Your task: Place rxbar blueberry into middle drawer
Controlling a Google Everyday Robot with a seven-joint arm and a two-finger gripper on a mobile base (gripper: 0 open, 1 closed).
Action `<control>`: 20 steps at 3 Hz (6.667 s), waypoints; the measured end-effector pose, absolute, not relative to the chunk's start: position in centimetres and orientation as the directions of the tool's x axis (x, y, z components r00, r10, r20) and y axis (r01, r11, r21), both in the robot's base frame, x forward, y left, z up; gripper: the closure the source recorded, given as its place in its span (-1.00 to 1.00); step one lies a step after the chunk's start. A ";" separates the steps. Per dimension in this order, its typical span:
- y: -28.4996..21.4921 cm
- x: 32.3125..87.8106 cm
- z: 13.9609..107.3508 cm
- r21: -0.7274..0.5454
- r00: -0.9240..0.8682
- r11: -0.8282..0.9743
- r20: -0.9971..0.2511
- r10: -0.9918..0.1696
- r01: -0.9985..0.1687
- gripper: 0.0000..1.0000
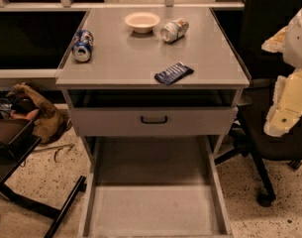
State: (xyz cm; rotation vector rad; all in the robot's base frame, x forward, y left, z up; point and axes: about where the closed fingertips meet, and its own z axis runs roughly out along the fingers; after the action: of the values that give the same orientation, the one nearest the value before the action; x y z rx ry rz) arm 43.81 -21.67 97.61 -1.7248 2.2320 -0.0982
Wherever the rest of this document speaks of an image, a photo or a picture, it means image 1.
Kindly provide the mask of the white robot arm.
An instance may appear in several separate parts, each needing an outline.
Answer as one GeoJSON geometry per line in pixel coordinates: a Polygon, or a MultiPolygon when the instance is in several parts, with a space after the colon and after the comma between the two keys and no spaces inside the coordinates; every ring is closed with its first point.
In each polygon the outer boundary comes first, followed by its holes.
{"type": "Polygon", "coordinates": [[[294,70],[280,75],[274,85],[270,106],[263,126],[265,134],[281,137],[302,117],[302,8],[287,26],[267,39],[261,48],[270,53],[282,53],[283,61],[294,70]]]}

